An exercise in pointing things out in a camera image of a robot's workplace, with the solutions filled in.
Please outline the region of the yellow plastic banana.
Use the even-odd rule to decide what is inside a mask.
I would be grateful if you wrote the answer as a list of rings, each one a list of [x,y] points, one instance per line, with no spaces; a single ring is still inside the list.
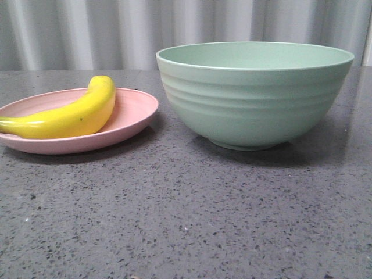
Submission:
[[[109,120],[116,88],[109,76],[94,76],[78,100],[22,117],[1,117],[1,133],[27,139],[54,139],[90,135]]]

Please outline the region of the green ribbed plastic bowl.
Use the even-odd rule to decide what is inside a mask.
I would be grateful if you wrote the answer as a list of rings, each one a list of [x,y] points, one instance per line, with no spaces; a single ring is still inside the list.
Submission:
[[[329,111],[354,60],[330,46],[211,42],[160,50],[166,96],[214,144],[260,150],[297,138]]]

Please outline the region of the pink plastic plate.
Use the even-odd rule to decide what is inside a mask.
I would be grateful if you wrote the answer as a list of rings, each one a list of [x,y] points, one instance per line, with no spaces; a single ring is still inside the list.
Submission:
[[[76,88],[24,98],[1,107],[1,116],[24,116],[57,108],[75,101],[85,91],[85,88]],[[42,155],[93,151],[135,136],[150,124],[157,109],[158,100],[154,96],[138,90],[117,88],[114,111],[97,133],[62,139],[24,139],[1,134],[1,146]]]

